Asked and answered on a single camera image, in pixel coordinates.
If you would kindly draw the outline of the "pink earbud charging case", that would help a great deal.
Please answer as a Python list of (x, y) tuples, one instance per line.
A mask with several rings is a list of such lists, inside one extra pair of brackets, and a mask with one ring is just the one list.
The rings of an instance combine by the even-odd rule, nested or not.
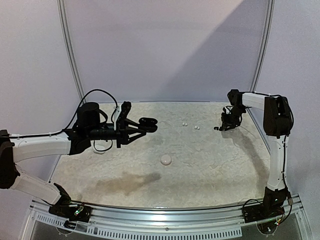
[(164, 166), (168, 166), (172, 163), (172, 158), (170, 155), (168, 154), (164, 154), (161, 158), (160, 158), (160, 162), (162, 165)]

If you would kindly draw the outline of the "white earbud charging case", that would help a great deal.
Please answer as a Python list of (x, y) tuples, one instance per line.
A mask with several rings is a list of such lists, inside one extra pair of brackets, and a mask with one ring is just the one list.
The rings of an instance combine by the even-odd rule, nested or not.
[(106, 152), (106, 149), (101, 145), (94, 145), (92, 147), (92, 151), (96, 154), (104, 154)]

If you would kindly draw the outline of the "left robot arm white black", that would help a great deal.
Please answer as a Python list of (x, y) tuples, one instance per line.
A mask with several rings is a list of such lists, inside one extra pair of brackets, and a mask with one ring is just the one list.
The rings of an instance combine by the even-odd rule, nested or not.
[(78, 155), (91, 146), (92, 141), (115, 141), (117, 148), (155, 132), (158, 121), (142, 117), (138, 122), (128, 119), (132, 104), (123, 102), (115, 108), (112, 123), (101, 121), (107, 114), (96, 102), (87, 102), (76, 110), (72, 128), (60, 133), (39, 135), (9, 134), (0, 131), (0, 187), (32, 195), (49, 204), (48, 212), (70, 222), (89, 222), (92, 207), (84, 203), (73, 204), (70, 196), (57, 183), (48, 183), (28, 175), (17, 163), (27, 159), (53, 155)]

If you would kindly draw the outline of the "black earbud charging case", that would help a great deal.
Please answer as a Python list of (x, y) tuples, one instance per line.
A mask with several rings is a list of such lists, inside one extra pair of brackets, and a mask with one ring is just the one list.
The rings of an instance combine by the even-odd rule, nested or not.
[(138, 129), (147, 133), (154, 133), (158, 129), (158, 121), (155, 118), (142, 117), (139, 119)]

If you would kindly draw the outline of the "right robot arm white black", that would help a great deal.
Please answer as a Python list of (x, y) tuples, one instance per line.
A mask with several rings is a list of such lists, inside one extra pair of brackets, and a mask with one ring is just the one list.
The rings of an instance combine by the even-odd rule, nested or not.
[(249, 108), (263, 111), (263, 130), (270, 146), (270, 169), (262, 203), (242, 206), (242, 214), (247, 223), (281, 216), (275, 222), (278, 226), (289, 216), (283, 204), (291, 206), (293, 200), (287, 186), (288, 140), (294, 126), (293, 112), (285, 96), (231, 89), (227, 98), (230, 105), (221, 114), (221, 126), (216, 130), (226, 132), (239, 127), (242, 115)]

